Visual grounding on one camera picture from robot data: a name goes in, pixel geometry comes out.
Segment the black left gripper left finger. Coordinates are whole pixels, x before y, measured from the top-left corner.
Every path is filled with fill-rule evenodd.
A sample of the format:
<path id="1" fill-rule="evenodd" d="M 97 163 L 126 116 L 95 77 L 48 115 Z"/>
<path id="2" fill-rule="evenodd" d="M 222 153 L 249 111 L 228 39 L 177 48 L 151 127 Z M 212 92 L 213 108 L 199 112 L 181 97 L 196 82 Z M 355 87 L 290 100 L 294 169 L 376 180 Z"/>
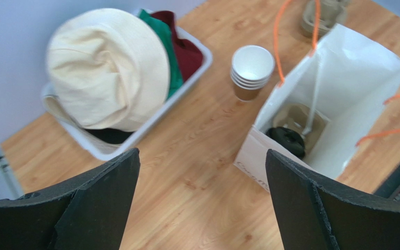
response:
<path id="1" fill-rule="evenodd" d="M 15 200 L 0 199 L 0 249 L 119 249 L 139 150 Z"/>

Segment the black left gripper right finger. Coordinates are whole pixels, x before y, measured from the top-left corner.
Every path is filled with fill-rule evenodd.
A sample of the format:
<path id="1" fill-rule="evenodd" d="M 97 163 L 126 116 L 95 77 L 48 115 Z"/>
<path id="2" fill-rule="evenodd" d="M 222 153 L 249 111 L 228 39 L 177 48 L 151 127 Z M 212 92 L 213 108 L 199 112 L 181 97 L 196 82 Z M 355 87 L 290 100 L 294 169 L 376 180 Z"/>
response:
<path id="1" fill-rule="evenodd" d="M 354 189 L 271 149 L 265 165 L 285 249 L 400 249 L 400 202 Z"/>

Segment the grey pulp cup carrier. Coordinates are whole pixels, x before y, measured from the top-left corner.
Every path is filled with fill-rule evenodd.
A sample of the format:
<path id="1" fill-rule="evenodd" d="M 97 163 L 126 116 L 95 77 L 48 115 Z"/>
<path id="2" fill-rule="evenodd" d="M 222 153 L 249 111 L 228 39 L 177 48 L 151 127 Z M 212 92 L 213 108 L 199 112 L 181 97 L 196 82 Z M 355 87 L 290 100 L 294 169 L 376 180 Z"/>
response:
<path id="1" fill-rule="evenodd" d="M 310 108 L 299 103 L 283 106 L 272 121 L 272 128 L 285 127 L 301 135 L 305 142 L 305 156 L 311 153 L 326 125 L 327 121 L 317 112 L 311 115 Z"/>

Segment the white paper bag orange handles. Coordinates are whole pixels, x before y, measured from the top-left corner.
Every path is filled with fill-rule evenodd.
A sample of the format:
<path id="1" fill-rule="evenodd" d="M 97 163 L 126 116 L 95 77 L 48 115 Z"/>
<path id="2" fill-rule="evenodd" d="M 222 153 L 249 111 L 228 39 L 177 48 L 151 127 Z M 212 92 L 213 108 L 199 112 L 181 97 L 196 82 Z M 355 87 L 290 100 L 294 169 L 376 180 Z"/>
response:
<path id="1" fill-rule="evenodd" d="M 370 133 L 391 100 L 400 98 L 400 58 L 379 43 L 343 25 L 318 38 L 312 48 L 284 74 L 279 56 L 279 24 L 289 1 L 280 7 L 273 26 L 273 52 L 279 82 L 275 85 L 239 150 L 234 165 L 262 188 L 268 188 L 265 158 L 270 149 L 331 179 L 341 180 L 363 142 L 383 138 L 390 131 Z M 309 107 L 309 119 L 326 120 L 311 152 L 300 160 L 268 138 L 268 122 L 288 104 Z"/>

